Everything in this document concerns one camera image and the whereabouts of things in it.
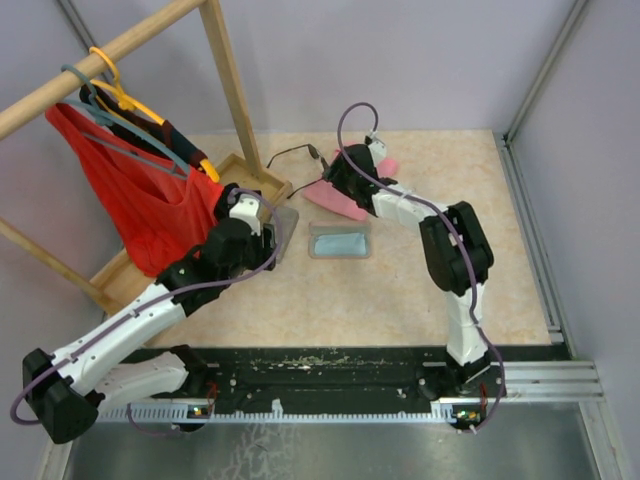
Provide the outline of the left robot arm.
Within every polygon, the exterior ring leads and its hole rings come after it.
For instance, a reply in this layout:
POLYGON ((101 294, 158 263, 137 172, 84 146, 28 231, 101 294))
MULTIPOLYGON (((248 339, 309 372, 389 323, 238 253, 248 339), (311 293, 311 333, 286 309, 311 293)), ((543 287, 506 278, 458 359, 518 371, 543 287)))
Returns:
POLYGON ((231 285, 273 269, 282 243, 278 215, 269 223, 237 214, 221 220, 204 243, 170 264, 106 322, 52 353, 29 352, 14 402, 26 403, 35 416, 32 424, 61 445, 115 408, 157 394, 201 394, 208 384, 207 368, 185 345, 139 363, 125 360, 231 285))

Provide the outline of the small light blue cloth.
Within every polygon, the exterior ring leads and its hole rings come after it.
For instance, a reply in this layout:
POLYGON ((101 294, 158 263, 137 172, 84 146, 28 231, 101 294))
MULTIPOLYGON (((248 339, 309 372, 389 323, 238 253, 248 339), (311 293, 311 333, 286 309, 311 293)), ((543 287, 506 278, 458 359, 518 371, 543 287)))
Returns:
POLYGON ((319 235, 313 253, 320 257, 365 257, 368 255, 366 237, 357 232, 319 235))

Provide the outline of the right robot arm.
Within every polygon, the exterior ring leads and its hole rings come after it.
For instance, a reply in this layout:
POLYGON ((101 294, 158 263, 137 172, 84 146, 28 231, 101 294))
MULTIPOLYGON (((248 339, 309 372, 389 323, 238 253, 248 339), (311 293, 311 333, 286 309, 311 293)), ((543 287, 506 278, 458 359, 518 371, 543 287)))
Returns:
POLYGON ((376 162, 385 154, 380 142, 347 146, 332 163, 323 164, 323 179, 370 215, 420 235, 427 271, 446 300, 447 384, 458 395, 470 395, 490 363, 479 329, 484 286, 494 264, 492 249, 469 203, 437 204, 379 176, 376 162))

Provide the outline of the grey glasses case green lining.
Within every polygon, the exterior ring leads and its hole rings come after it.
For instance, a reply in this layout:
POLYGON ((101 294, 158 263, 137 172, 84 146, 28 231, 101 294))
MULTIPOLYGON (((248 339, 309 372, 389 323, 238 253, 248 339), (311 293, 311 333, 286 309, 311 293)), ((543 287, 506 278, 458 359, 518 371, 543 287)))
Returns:
POLYGON ((280 221, 279 225, 273 224, 275 246, 278 248, 276 264, 280 264, 293 238, 300 215, 296 209, 288 206, 277 207, 275 213, 280 221))

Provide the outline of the pink glasses case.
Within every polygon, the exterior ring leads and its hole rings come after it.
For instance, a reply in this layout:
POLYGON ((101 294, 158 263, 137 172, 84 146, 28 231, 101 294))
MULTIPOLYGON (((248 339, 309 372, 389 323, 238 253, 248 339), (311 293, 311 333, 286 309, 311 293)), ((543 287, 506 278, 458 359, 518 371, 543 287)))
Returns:
POLYGON ((371 225, 366 221, 311 222, 308 254, 312 259, 367 259, 372 254, 371 225))

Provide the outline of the tortoiseshell sunglasses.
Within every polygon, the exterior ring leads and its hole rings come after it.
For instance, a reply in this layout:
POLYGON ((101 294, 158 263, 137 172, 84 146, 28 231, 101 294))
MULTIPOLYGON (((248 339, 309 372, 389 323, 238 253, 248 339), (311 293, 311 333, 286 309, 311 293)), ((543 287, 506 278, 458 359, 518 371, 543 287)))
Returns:
POLYGON ((279 152, 275 153, 275 154, 270 158, 269 162, 268 162, 268 163, 267 163, 267 165, 266 165, 266 168, 267 168, 267 169, 269 169, 269 168, 273 165, 274 161, 275 161, 277 158, 279 158, 279 157, 281 157, 281 156, 283 156, 283 155, 286 155, 286 154, 288 154, 288 153, 291 153, 291 152, 294 152, 294 151, 298 151, 298 150, 302 150, 302 149, 305 149, 305 150, 307 151, 307 153, 309 154, 309 156, 310 156, 313 160, 317 160, 317 161, 319 161, 319 162, 320 162, 320 164, 321 164, 321 166, 322 166, 322 174, 321 174, 321 176, 320 176, 318 179, 316 179, 316 180, 314 180, 314 181, 311 181, 311 182, 308 182, 308 183, 306 183, 306 184, 304 184, 304 185, 302 185, 302 186, 300 186, 300 187, 298 187, 298 188, 294 189, 294 190, 293 190, 293 191, 292 191, 292 192, 291 192, 291 193, 286 197, 286 199, 287 199, 287 200, 292 199, 292 198, 293 198, 297 193, 299 193, 299 192, 301 192, 301 191, 305 190, 306 188, 309 188, 309 187, 311 187, 311 186, 313 186, 313 185, 315 185, 315 184, 318 184, 321 180, 323 180, 323 179, 324 179, 324 174, 329 170, 329 163, 328 163, 328 161, 327 161, 327 160, 326 160, 326 158, 325 158, 325 157, 320 153, 320 151, 319 151, 319 150, 318 150, 318 149, 317 149, 313 144, 311 144, 311 143, 304 143, 304 144, 297 145, 297 146, 294 146, 294 147, 290 147, 290 148, 287 148, 287 149, 285 149, 285 150, 282 150, 282 151, 279 151, 279 152))

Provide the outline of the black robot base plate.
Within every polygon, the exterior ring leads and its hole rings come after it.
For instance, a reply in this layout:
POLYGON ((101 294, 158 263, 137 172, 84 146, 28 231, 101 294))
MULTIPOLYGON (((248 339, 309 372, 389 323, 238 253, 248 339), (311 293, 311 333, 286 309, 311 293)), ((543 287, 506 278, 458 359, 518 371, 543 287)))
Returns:
POLYGON ((442 347, 174 348, 195 377, 165 399, 201 399, 208 414, 331 417, 429 414, 460 398, 455 428, 478 427, 490 399, 506 393, 504 367, 484 354, 459 366, 442 347))

